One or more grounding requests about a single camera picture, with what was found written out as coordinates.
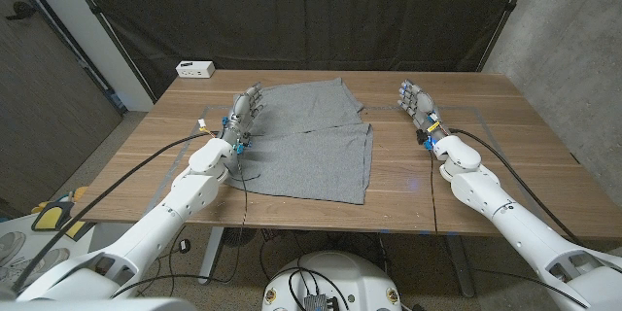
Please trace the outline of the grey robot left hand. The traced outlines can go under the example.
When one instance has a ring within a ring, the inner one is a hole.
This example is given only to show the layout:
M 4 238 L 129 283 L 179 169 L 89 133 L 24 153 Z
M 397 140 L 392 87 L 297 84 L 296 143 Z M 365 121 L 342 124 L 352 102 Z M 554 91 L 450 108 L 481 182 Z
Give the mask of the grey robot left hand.
M 261 99 L 261 83 L 255 83 L 234 98 L 233 106 L 225 122 L 223 139 L 229 143 L 235 143 L 250 137 L 254 119 L 263 109 Z

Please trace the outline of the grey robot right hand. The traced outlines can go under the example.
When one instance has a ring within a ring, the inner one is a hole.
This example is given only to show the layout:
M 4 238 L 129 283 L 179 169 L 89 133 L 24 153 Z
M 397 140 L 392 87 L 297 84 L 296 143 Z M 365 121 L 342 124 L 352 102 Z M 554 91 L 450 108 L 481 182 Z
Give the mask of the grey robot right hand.
M 432 98 L 419 86 L 405 80 L 398 90 L 399 107 L 412 119 L 414 125 L 425 132 L 439 131 L 442 119 Z

